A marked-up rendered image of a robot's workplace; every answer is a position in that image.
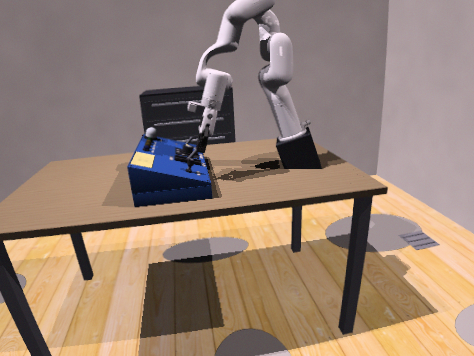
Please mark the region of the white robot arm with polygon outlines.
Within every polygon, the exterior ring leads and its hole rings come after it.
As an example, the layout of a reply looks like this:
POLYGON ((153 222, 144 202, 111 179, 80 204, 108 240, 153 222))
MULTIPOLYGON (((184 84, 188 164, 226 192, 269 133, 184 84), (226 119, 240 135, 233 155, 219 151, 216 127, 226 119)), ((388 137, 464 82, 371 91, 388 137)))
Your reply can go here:
POLYGON ((270 62, 259 72, 258 79, 281 134, 278 139, 283 142, 305 134, 305 126, 311 122, 299 121, 286 87, 293 75, 293 48, 290 38, 280 33, 278 18, 270 10, 274 3, 275 0, 236 0, 225 11, 217 42, 205 51, 199 62, 196 83, 205 87, 202 102, 189 101, 188 111, 195 112, 197 105, 221 109, 224 93, 231 89, 233 79, 228 73, 206 68, 206 64, 215 54, 237 50, 242 24, 254 17, 259 26, 261 57, 270 62))

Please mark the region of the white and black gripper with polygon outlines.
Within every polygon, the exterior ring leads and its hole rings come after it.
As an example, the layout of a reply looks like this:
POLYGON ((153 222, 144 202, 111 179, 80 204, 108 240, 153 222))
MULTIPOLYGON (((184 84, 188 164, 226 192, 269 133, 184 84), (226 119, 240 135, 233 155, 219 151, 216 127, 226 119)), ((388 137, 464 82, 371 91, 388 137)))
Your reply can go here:
POLYGON ((201 116, 202 122, 200 122, 200 134, 199 134, 199 139, 198 139, 200 140, 200 142, 198 142, 197 152, 205 153, 208 136, 209 134, 210 136, 213 136, 216 118, 217 118, 217 111, 220 111, 220 109, 214 109, 214 108, 203 106, 203 111, 202 111, 202 116, 201 116))

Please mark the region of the blue control panel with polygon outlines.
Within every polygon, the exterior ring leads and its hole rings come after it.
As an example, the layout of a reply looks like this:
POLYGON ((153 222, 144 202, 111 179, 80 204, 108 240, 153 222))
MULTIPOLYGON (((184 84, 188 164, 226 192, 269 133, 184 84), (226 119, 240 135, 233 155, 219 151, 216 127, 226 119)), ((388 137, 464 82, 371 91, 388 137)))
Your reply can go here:
POLYGON ((192 139, 185 144, 147 129, 127 166, 134 207, 212 198, 204 155, 192 139))

